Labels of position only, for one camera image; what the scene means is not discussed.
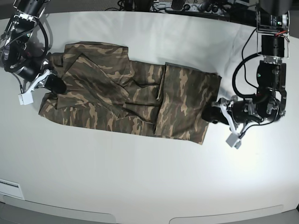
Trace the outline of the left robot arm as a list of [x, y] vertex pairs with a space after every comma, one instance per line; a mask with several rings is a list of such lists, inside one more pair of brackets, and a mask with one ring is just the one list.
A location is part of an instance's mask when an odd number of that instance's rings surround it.
[[[291, 0], [260, 0], [256, 7], [257, 35], [256, 53], [243, 57], [232, 75], [235, 95], [231, 99], [221, 98], [207, 105], [202, 113], [209, 123], [223, 123], [232, 132], [242, 124], [237, 136], [242, 137], [252, 126], [264, 126], [277, 122], [285, 115], [286, 63], [289, 53]], [[257, 86], [253, 94], [243, 94], [236, 86], [236, 76], [246, 63], [263, 57], [256, 70]]]

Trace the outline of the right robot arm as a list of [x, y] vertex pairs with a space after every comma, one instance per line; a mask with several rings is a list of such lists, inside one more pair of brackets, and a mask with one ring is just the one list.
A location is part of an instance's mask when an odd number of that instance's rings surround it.
[[[47, 0], [14, 1], [15, 12], [0, 36], [3, 43], [0, 64], [5, 72], [17, 79], [21, 93], [26, 93], [26, 83], [30, 83], [32, 91], [45, 88], [54, 94], [66, 92], [66, 84], [50, 64], [49, 38], [40, 22], [48, 3]], [[40, 55], [34, 55], [28, 49], [28, 42], [36, 28], [40, 28], [44, 37], [44, 49]]]

